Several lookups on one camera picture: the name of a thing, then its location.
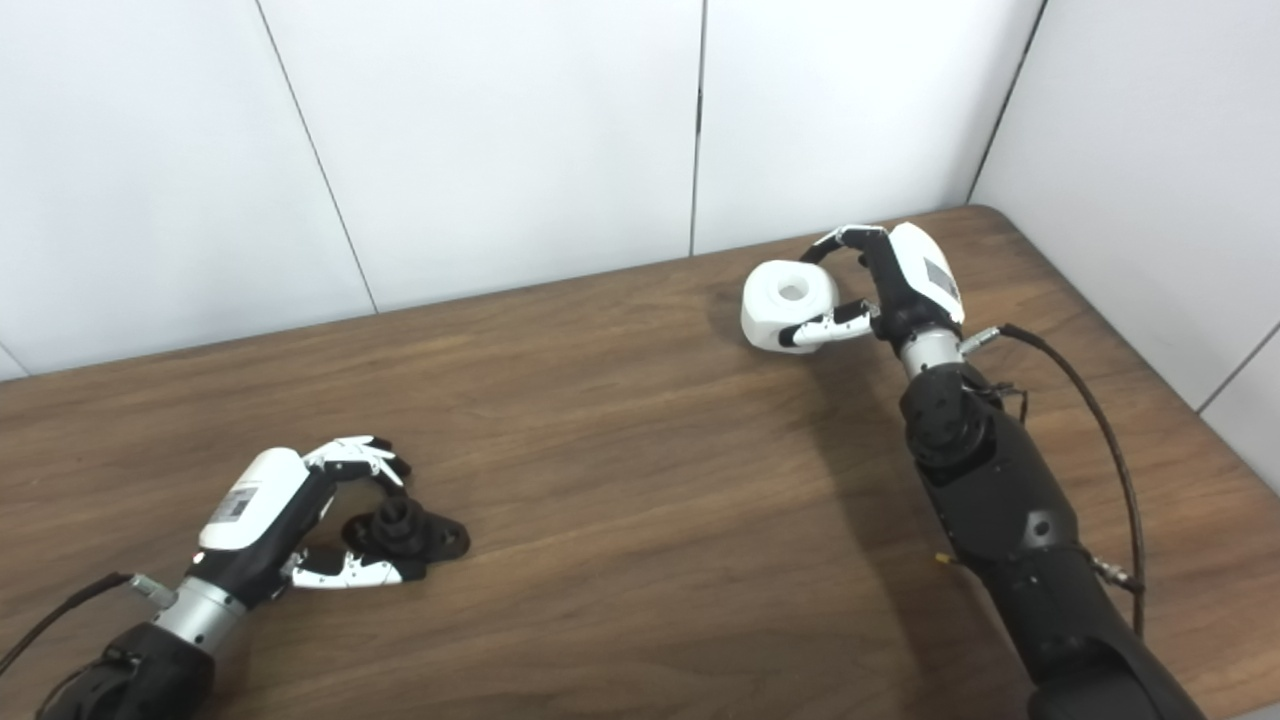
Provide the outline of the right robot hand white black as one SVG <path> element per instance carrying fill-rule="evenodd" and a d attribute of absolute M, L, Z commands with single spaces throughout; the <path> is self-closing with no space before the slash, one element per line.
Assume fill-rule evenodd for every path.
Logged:
<path fill-rule="evenodd" d="M 778 333 L 782 348 L 815 347 L 873 334 L 899 351 L 913 336 L 941 328 L 960 334 L 965 310 L 954 273 L 934 238 L 911 222 L 841 225 L 814 242 L 799 259 L 818 265 L 838 249 L 859 252 L 877 300 L 837 305 Z"/>

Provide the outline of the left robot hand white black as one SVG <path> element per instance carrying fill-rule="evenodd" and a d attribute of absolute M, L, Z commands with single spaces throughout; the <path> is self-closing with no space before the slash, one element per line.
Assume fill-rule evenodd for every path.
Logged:
<path fill-rule="evenodd" d="M 406 497 L 410 465 L 389 441 L 351 436 L 307 454 L 261 452 L 227 492 L 202 530 L 187 570 L 246 609 L 287 588 L 339 591 L 420 582 L 425 562 L 375 550 L 308 552 L 305 537 L 325 518 L 340 484 L 374 480 L 387 498 Z"/>

